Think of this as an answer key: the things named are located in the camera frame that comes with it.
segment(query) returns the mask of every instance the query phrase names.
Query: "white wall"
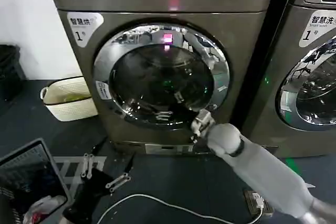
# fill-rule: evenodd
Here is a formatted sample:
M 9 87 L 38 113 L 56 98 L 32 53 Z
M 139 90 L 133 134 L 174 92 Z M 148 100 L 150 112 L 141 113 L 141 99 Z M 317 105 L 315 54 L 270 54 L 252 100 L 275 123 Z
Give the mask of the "white wall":
M 53 0 L 0 0 L 0 43 L 21 47 L 28 79 L 81 75 Z

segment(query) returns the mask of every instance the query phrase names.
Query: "power cord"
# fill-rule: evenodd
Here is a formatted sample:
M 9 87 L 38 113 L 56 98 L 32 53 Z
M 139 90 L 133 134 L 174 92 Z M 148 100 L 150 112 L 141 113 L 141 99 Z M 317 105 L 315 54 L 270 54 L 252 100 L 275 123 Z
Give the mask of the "power cord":
M 155 200 L 155 201 L 157 201 L 157 202 L 159 202 L 159 203 L 161 203 L 161 204 L 164 204 L 165 206 L 173 207 L 173 208 L 176 208 L 176 209 L 179 209 L 179 210 L 183 210 L 183 211 L 189 212 L 189 213 L 191 213 L 191 214 L 193 214 L 193 215 L 196 215 L 196 216 L 201 217 L 201 218 L 204 218 L 204 219 L 217 220 L 217 221 L 220 221 L 220 222 L 222 222 L 222 223 L 226 223 L 226 224 L 235 224 L 235 223 L 233 223 L 233 222 L 229 222 L 229 221 L 226 221 L 226 220 L 222 220 L 222 219 L 219 219 L 219 218 L 217 218 L 217 217 L 208 216 L 208 215 L 200 215 L 200 214 L 198 214 L 198 213 L 196 213 L 196 212 L 194 212 L 194 211 L 191 211 L 191 210 L 189 210 L 189 209 L 187 209 L 187 208 L 169 204 L 169 203 L 167 203 L 167 202 L 164 202 L 163 200 L 157 199 L 157 198 L 155 198 L 155 197 L 153 197 L 153 196 L 146 195 L 146 194 L 132 194 L 132 195 L 129 195 L 129 196 L 127 196 L 127 197 L 125 197 L 125 198 L 123 198 L 123 199 L 117 201 L 116 203 L 114 203 L 111 207 L 109 207 L 109 208 L 108 208 L 108 209 L 101 215 L 101 217 L 100 217 L 100 219 L 98 220 L 97 224 L 100 224 L 100 223 L 101 223 L 101 221 L 103 220 L 103 218 L 105 217 L 105 215 L 106 215 L 109 211 L 111 211 L 112 208 L 116 207 L 116 206 L 119 205 L 120 203 L 122 203 L 122 202 L 124 202 L 124 201 L 126 201 L 126 200 L 128 200 L 128 199 L 130 199 L 130 198 L 133 198 L 133 197 L 145 197 L 145 198 L 148 198 L 148 199 L 153 199 L 153 200 Z M 261 218 L 261 216 L 263 215 L 264 200 L 263 200 L 263 198 L 260 197 L 260 195 L 259 195 L 259 197 L 258 197 L 258 196 L 255 196 L 255 197 L 257 197 L 257 198 L 256 198 L 257 208 L 260 209 L 260 213 L 259 213 L 259 215 L 258 215 L 253 221 L 251 221 L 251 222 L 249 222 L 249 223 L 247 223 L 247 224 L 253 224 L 253 223 L 256 223 L 256 222 Z

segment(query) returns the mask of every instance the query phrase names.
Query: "white label sticker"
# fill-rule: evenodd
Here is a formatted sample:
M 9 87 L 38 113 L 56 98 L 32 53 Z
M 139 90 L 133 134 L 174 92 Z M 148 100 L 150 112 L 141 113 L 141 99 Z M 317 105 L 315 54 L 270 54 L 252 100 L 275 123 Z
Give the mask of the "white label sticker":
M 92 34 L 104 22 L 104 18 L 99 13 L 68 13 L 68 21 L 72 34 L 80 47 L 86 47 Z
M 336 27 L 336 10 L 315 11 L 302 34 L 300 47 L 306 47 Z
M 109 85 L 105 82 L 96 81 L 97 91 L 102 100 L 111 100 L 112 96 L 109 90 Z

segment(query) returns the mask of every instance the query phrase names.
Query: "white cable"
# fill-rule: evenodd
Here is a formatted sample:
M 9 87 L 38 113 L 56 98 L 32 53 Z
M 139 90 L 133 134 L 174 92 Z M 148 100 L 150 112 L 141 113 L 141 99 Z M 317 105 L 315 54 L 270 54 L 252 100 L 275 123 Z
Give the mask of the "white cable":
M 157 199 L 157 198 L 155 198 L 155 197 L 153 197 L 153 196 L 146 195 L 146 194 L 132 194 L 132 195 L 129 195 L 129 196 L 127 196 L 127 197 L 125 197 L 125 198 L 119 200 L 118 202 L 114 203 L 111 207 L 109 207 L 109 208 L 102 214 L 102 216 L 101 216 L 100 219 L 98 220 L 97 224 L 100 224 L 100 222 L 103 220 L 103 218 L 105 217 L 105 215 L 106 215 L 109 211 L 111 211 L 112 208 L 116 207 L 117 205 L 119 205 L 120 203 L 124 202 L 125 200 L 128 200 L 128 199 L 133 198 L 133 197 L 145 197 L 145 198 L 153 199 L 153 200 L 155 200 L 155 201 L 157 201 L 157 202 L 159 202 L 159 203 L 161 203 L 161 204 L 164 204 L 164 205 L 166 205 L 166 206 L 168 206 L 168 207 L 173 207 L 173 208 L 176 208 L 176 209 L 179 209 L 179 210 L 183 210 L 183 211 L 189 212 L 189 213 L 191 213 L 191 214 L 193 214 L 193 215 L 196 215 L 196 216 L 201 217 L 201 218 L 204 218 L 204 219 L 212 219 L 212 220 L 218 220 L 218 221 L 223 222 L 223 223 L 226 223 L 226 224 L 234 224 L 233 222 L 229 222 L 229 221 L 226 221 L 226 220 L 222 220 L 222 219 L 219 219 L 219 218 L 217 218 L 217 217 L 208 216 L 208 215 L 200 215 L 200 214 L 198 214 L 198 213 L 196 213 L 196 212 L 193 212 L 193 211 L 191 211 L 191 210 L 189 210 L 189 209 L 186 209 L 186 208 L 184 208 L 184 207 L 179 207 L 179 206 L 176 206 L 176 205 L 171 205 L 171 204 L 169 204 L 169 203 L 164 202 L 163 200 Z M 257 218 L 255 218 L 253 221 L 251 221 L 251 222 L 249 222 L 249 223 L 247 223 L 247 224 L 253 224 L 253 223 L 255 223 L 256 221 L 258 221 L 258 220 L 260 219 L 261 215 L 263 215 L 263 213 L 262 213 L 262 208 L 260 209 L 260 213 L 259 213 L 259 215 L 257 216 Z

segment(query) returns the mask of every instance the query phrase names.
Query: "silver washing machine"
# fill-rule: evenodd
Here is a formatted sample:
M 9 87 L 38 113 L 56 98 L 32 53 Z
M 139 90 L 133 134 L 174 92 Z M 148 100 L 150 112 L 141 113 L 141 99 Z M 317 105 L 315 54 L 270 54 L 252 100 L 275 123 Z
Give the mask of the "silver washing machine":
M 290 0 L 242 132 L 280 157 L 336 152 L 336 0 Z
M 119 150 L 196 152 L 201 108 L 228 122 L 269 0 L 55 0 Z

